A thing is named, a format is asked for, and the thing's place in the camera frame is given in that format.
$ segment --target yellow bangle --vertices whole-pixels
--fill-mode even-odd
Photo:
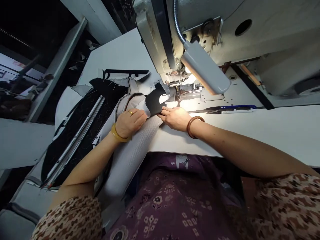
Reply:
[[[129,138],[122,138],[118,135],[117,131],[116,131],[116,124],[114,123],[112,125],[112,129],[111,129],[112,134],[114,135],[114,137],[119,141],[119,142],[128,142],[131,140],[131,137]]]

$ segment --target sewing machine light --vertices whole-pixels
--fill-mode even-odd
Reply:
[[[182,63],[212,95],[222,94],[228,90],[230,80],[198,42],[186,41],[183,47],[186,51],[182,55]]]

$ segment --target brown bracelet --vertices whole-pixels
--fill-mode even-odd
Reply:
[[[202,122],[205,122],[204,119],[200,116],[195,116],[193,118],[190,119],[190,121],[188,122],[188,125],[187,125],[187,133],[189,134],[189,136],[193,139],[198,139],[197,137],[193,136],[191,131],[190,131],[190,126],[191,126],[191,123],[195,120],[195,119],[200,119]]]

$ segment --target woman's hand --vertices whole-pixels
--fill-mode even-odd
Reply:
[[[117,134],[122,138],[131,137],[138,131],[147,120],[143,110],[136,108],[129,109],[120,114],[116,122]]]
[[[162,107],[161,115],[158,114],[158,117],[170,128],[181,132],[187,131],[187,125],[191,119],[189,113],[180,107]]]

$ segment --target scissors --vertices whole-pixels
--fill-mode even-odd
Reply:
[[[256,109],[257,107],[255,105],[236,105],[236,106],[209,107],[203,110],[189,111],[188,113],[226,114],[226,113],[253,112]]]

